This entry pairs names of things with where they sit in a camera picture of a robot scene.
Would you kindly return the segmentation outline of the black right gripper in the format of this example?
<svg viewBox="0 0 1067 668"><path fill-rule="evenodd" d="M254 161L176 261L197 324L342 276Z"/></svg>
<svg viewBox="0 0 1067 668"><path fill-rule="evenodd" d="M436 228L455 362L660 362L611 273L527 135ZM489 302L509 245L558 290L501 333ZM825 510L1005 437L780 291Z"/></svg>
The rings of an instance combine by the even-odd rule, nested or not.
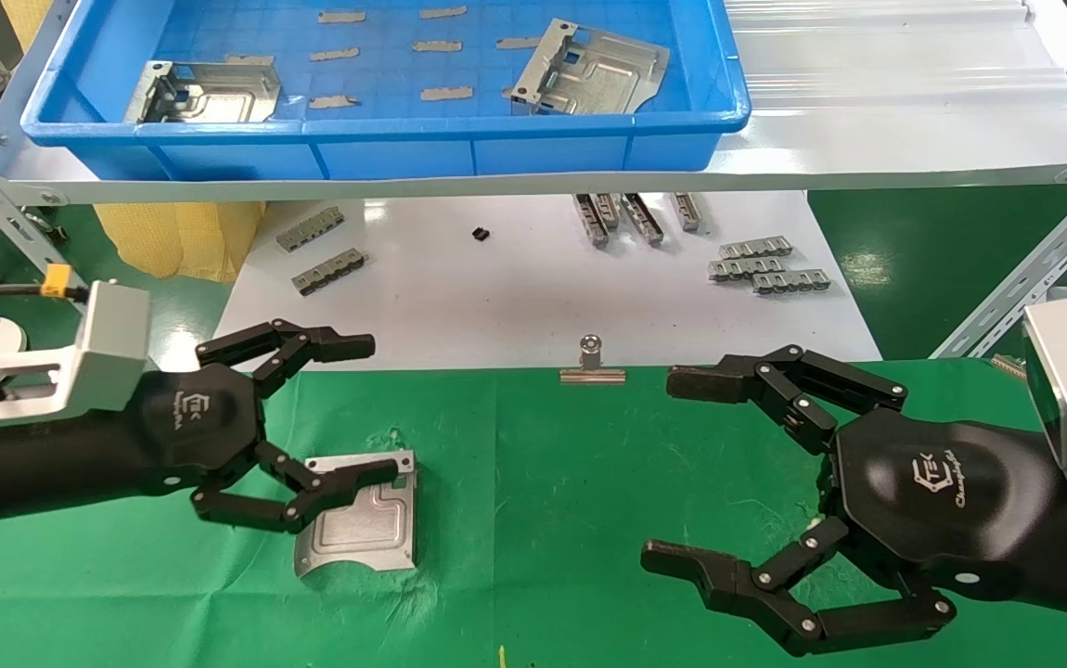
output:
<svg viewBox="0 0 1067 668"><path fill-rule="evenodd" d="M689 580L706 610L750 619L789 655L929 639L957 617L929 586L1067 609L1067 562L1055 527L1067 483L1042 434L907 417L897 413L904 386L797 345L763 356L728 354L713 366L673 366L666 393L752 403L806 454L833 451L830 507L839 518L822 520L762 566L658 540L640 551L644 571ZM817 399L860 418L837 432ZM901 597L813 611L792 595L839 553Z"/></svg>

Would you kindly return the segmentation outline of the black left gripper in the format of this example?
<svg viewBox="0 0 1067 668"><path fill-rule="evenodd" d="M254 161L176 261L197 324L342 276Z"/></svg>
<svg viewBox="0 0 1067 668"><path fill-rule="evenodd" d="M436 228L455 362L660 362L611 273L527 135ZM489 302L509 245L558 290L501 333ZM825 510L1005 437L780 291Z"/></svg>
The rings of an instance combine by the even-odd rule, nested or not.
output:
<svg viewBox="0 0 1067 668"><path fill-rule="evenodd" d="M262 399L305 365L371 357L371 334L272 320L196 346L206 366L193 372L144 373L121 410L94 409L61 424L61 506L161 497L200 486L191 506L200 520L297 535L322 512L354 503L361 489L391 483L393 460L309 470L264 436ZM267 359L248 377L234 367ZM292 491L289 500L230 494L259 467Z"/></svg>

